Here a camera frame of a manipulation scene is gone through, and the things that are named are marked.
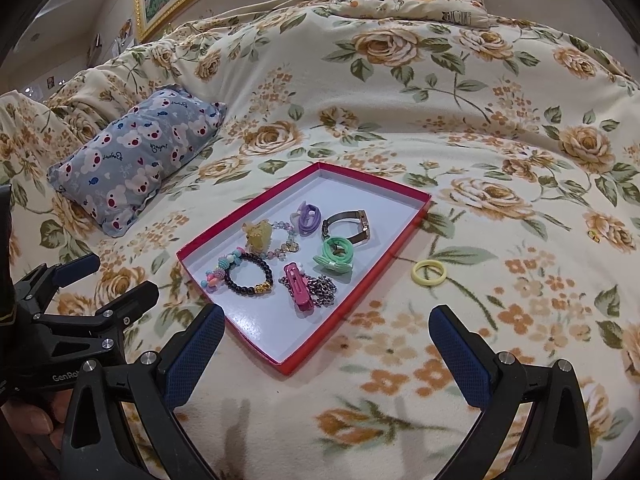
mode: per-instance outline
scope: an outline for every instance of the chain necklace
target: chain necklace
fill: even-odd
[[[306,288],[308,288],[309,294],[311,295],[311,299],[313,300],[314,304],[318,306],[334,304],[335,293],[338,289],[336,288],[335,283],[332,282],[330,278],[324,276],[323,274],[321,274],[317,278],[312,278],[311,276],[307,276],[303,273],[301,273],[301,276],[306,279]],[[289,282],[284,276],[278,280],[278,283],[286,286],[289,294],[291,295],[291,297],[293,297],[291,285],[289,285]]]

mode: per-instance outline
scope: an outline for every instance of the hand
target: hand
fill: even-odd
[[[37,406],[31,406],[18,400],[9,400],[2,407],[9,427],[14,430],[16,437],[35,463],[42,463],[44,456],[39,449],[34,448],[32,442],[30,445],[24,436],[49,435],[53,445],[60,449],[62,446],[63,423],[66,419],[66,410],[71,401],[71,393],[72,390],[55,393],[51,401],[51,412],[54,420],[51,420],[49,415]]]

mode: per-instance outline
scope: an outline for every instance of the green hair tie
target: green hair tie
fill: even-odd
[[[340,254],[334,254],[334,250],[340,249]],[[339,236],[327,238],[322,243],[322,254],[314,256],[316,264],[322,265],[325,269],[332,270],[338,274],[344,274],[353,269],[353,244]]]

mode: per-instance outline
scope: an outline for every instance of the pillow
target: pillow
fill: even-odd
[[[178,86],[149,99],[47,171],[51,185],[78,203],[109,236],[122,236],[161,181],[216,135],[226,105],[208,104]]]

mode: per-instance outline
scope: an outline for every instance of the comforter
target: comforter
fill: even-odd
[[[638,83],[537,23],[358,20],[328,4],[278,0],[190,22],[79,73],[46,105],[0,98],[14,279],[94,251],[100,271],[51,307],[68,315],[157,283],[158,304],[126,333],[134,360],[204,305],[175,253],[241,203],[317,160],[419,187],[434,203],[411,244],[292,376],[223,339],[177,410],[188,435],[223,479],[432,478],[478,416],[427,330],[446,303],[495,351],[572,362],[594,478],[605,478],[640,429]],[[44,173],[170,83],[227,102],[225,124],[109,238]],[[433,289],[409,276],[427,257],[448,267]],[[160,475],[133,411],[130,421]]]

